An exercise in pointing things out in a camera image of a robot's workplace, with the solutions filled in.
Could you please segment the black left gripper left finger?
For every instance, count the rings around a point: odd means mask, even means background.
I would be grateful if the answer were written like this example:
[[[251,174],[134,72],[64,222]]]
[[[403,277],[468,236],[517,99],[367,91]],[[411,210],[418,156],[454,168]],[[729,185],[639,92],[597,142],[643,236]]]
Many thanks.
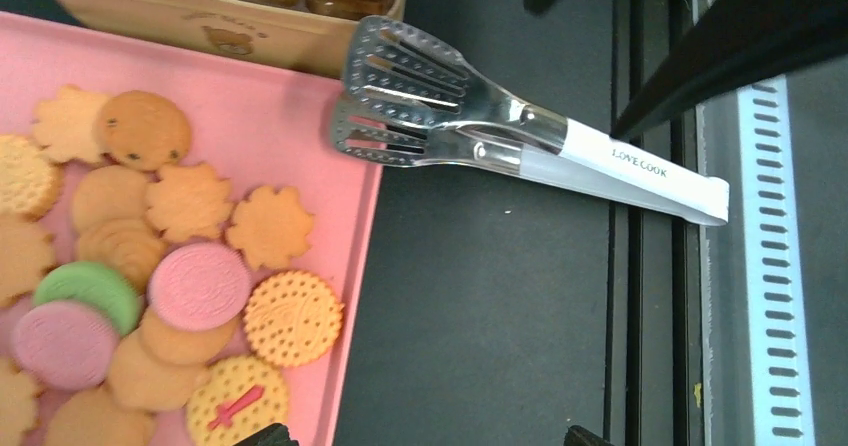
[[[290,436],[289,428],[282,423],[273,423],[240,440],[234,446],[299,446]]]

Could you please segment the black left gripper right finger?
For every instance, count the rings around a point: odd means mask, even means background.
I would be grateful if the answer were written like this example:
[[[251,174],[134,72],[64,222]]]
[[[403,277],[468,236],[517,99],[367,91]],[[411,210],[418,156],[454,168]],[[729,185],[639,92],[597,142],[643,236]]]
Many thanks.
[[[572,425],[567,430],[563,446],[613,446],[603,437],[580,425]]]

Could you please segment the metal tongs white handles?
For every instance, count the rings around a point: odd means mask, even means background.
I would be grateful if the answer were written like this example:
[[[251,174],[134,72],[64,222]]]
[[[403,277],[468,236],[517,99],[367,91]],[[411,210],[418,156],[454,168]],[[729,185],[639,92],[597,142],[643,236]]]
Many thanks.
[[[462,165],[722,226],[729,186],[518,98],[438,38],[357,24],[329,123],[335,149],[392,167]]]

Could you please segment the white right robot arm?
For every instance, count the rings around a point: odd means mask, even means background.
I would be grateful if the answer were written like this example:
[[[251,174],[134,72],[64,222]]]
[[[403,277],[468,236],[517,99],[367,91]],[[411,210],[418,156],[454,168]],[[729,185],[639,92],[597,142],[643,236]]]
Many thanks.
[[[630,139],[695,105],[847,53],[847,0],[715,0],[613,124]]]

